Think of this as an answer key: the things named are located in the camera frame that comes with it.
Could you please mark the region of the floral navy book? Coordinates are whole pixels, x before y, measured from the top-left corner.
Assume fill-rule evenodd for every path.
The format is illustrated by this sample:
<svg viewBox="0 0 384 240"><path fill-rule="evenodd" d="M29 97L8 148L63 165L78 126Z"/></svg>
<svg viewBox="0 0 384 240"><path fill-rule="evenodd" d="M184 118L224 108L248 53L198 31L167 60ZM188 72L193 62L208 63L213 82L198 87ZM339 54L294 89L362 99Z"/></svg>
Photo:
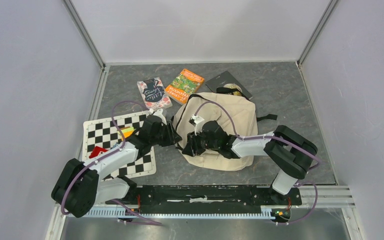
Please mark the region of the floral navy book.
<svg viewBox="0 0 384 240"><path fill-rule="evenodd" d="M159 77L138 81L137 87L146 108L158 110L170 108L173 105Z"/></svg>

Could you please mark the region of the orange treehouse book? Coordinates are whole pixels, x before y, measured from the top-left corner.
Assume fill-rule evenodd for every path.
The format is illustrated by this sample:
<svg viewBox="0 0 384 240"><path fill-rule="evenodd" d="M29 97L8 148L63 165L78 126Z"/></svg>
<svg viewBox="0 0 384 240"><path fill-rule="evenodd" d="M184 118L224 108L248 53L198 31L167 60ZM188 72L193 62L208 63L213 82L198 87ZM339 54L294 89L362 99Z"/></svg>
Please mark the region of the orange treehouse book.
<svg viewBox="0 0 384 240"><path fill-rule="evenodd" d="M189 97L195 94L205 79L184 68L180 74L165 88L165 93L181 105L187 103Z"/></svg>

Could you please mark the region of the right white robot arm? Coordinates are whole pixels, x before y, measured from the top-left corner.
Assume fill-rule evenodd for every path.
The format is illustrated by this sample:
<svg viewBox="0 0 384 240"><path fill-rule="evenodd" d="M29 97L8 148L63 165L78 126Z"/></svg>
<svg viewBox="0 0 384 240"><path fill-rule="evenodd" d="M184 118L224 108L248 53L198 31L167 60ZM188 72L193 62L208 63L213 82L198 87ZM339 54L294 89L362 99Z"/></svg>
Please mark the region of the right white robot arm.
<svg viewBox="0 0 384 240"><path fill-rule="evenodd" d="M201 131L187 134L182 153L195 157L206 150L215 151L227 159L270 157L280 168L268 191L269 199L275 204L286 201L295 183L303 180L308 171L321 162L317 157L318 148L285 125L266 134L240 136L226 133L212 120L205 123Z"/></svg>

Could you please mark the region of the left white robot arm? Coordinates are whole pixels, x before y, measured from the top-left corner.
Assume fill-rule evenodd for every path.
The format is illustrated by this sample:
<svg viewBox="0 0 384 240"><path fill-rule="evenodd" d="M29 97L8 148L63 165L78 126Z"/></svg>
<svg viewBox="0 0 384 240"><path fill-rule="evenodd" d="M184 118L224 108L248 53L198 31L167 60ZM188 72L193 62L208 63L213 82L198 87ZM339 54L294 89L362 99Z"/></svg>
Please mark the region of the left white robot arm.
<svg viewBox="0 0 384 240"><path fill-rule="evenodd" d="M104 178L147 155L155 145L167 147L181 140L171 121L149 115L142 127L123 138L118 146L85 162L70 159L51 191L51 198L60 204L63 215L71 214L76 218L84 216L98 203L122 200L131 204L137 198L137 190L126 178Z"/></svg>

